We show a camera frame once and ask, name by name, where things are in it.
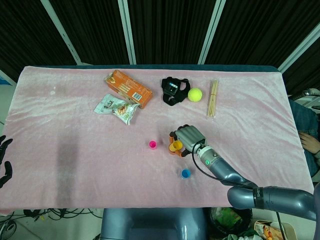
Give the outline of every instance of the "white pole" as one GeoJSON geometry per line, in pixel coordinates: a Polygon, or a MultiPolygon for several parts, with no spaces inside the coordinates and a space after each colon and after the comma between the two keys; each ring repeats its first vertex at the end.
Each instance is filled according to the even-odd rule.
{"type": "Polygon", "coordinates": [[[132,29],[130,22],[130,14],[127,0],[118,0],[120,16],[122,21],[123,33],[125,38],[126,50],[128,52],[129,63],[131,65],[137,64],[134,39],[132,37],[132,29]]]}
{"type": "Polygon", "coordinates": [[[63,41],[65,42],[66,46],[68,47],[71,55],[74,58],[74,61],[76,62],[77,65],[84,65],[81,60],[80,57],[74,47],[74,45],[72,44],[70,38],[68,37],[64,26],[62,26],[54,8],[52,7],[51,3],[49,0],[41,0],[41,3],[43,5],[43,7],[45,8],[46,12],[48,13],[48,15],[50,16],[53,24],[55,25],[56,29],[58,30],[58,32],[60,33],[63,41]]]}
{"type": "Polygon", "coordinates": [[[211,20],[209,22],[208,30],[206,31],[206,35],[202,45],[202,50],[200,53],[198,64],[205,64],[206,62],[206,58],[207,58],[212,40],[214,39],[217,26],[218,26],[222,11],[225,7],[225,4],[226,4],[226,0],[215,1],[214,8],[211,15],[211,20]]]}
{"type": "Polygon", "coordinates": [[[320,37],[320,23],[306,36],[296,49],[278,67],[284,73],[318,38],[320,37]]]}

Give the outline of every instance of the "yellow cup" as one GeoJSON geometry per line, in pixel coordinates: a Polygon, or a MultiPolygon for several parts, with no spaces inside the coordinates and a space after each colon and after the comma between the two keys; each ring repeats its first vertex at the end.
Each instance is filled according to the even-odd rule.
{"type": "Polygon", "coordinates": [[[183,147],[182,142],[177,140],[169,145],[169,150],[174,153],[176,150],[182,149],[182,147],[183,147]]]}

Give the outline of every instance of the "magenta cup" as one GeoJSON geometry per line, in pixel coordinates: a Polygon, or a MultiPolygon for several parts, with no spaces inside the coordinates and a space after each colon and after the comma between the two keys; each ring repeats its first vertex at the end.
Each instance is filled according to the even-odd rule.
{"type": "Polygon", "coordinates": [[[152,149],[152,150],[156,149],[157,148],[157,142],[153,141],[153,140],[150,141],[149,142],[149,148],[152,149]]]}

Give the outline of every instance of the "yellow ball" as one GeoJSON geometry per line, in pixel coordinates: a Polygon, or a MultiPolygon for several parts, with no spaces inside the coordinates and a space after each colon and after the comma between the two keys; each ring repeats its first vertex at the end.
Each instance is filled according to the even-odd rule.
{"type": "Polygon", "coordinates": [[[199,102],[202,98],[202,91],[199,88],[191,88],[188,92],[188,99],[191,102],[199,102]]]}

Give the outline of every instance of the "cable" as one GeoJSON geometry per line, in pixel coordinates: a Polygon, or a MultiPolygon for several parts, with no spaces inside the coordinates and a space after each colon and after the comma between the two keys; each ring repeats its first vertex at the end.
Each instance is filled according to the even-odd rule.
{"type": "Polygon", "coordinates": [[[61,219],[61,217],[59,219],[54,219],[54,218],[50,217],[49,215],[48,215],[48,218],[55,220],[55,221],[59,221],[61,219]]]}
{"type": "Polygon", "coordinates": [[[204,175],[208,176],[209,178],[212,178],[212,179],[214,179],[214,180],[220,181],[221,183],[231,184],[232,186],[244,187],[244,188],[246,188],[246,189],[253,189],[252,187],[247,186],[247,185],[244,185],[244,184],[242,184],[242,183],[233,182],[233,181],[228,181],[228,180],[223,180],[223,179],[220,179],[220,178],[211,176],[210,174],[208,174],[208,173],[206,173],[205,171],[203,171],[203,170],[198,166],[198,164],[196,163],[195,156],[194,156],[194,150],[195,150],[196,145],[200,144],[203,140],[205,140],[205,139],[202,139],[202,140],[200,140],[200,141],[197,141],[197,142],[193,145],[192,152],[191,152],[193,163],[194,163],[194,165],[197,167],[197,169],[199,169],[200,172],[202,172],[204,175]]]}
{"type": "Polygon", "coordinates": [[[73,218],[79,216],[80,214],[87,214],[87,213],[89,214],[89,212],[82,213],[84,210],[85,210],[85,209],[83,208],[80,212],[78,212],[78,213],[77,213],[76,215],[74,215],[74,216],[63,216],[62,218],[63,218],[63,219],[73,219],[73,218]]]}
{"type": "Polygon", "coordinates": [[[0,221],[0,224],[3,224],[4,222],[10,220],[14,216],[14,214],[15,214],[15,211],[12,212],[12,214],[9,216],[9,218],[7,218],[6,220],[0,221]]]}
{"type": "Polygon", "coordinates": [[[15,217],[15,216],[25,216],[24,214],[15,214],[15,215],[13,215],[13,217],[15,217]]]}
{"type": "Polygon", "coordinates": [[[90,210],[90,208],[88,208],[88,210],[89,210],[90,213],[91,213],[93,216],[95,216],[96,218],[102,219],[102,216],[97,216],[97,215],[95,215],[95,214],[93,213],[93,211],[90,210]]]}
{"type": "Polygon", "coordinates": [[[68,213],[68,214],[73,214],[75,211],[77,211],[79,208],[76,208],[75,210],[73,210],[73,211],[65,211],[66,213],[68,213]]]}
{"type": "Polygon", "coordinates": [[[275,212],[276,213],[276,217],[278,218],[278,222],[279,222],[279,226],[280,226],[280,231],[281,231],[281,235],[282,235],[282,238],[283,240],[286,240],[285,238],[285,233],[284,233],[284,230],[282,228],[282,223],[281,223],[281,219],[280,219],[280,215],[279,215],[279,212],[275,212]]]}

